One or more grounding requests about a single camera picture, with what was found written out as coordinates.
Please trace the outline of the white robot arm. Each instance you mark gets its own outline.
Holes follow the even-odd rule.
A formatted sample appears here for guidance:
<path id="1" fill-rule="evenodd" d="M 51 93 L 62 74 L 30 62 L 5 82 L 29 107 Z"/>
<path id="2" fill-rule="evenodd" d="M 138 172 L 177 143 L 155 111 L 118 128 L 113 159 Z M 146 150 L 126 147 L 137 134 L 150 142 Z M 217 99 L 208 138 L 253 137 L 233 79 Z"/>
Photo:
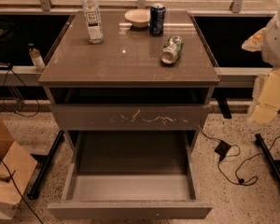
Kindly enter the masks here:
<path id="1" fill-rule="evenodd" d="M 260 51 L 262 60 L 273 67 L 268 75 L 255 80 L 247 117 L 250 125 L 267 125 L 280 110 L 280 8 L 264 28 L 243 43 L 242 49 Z"/>

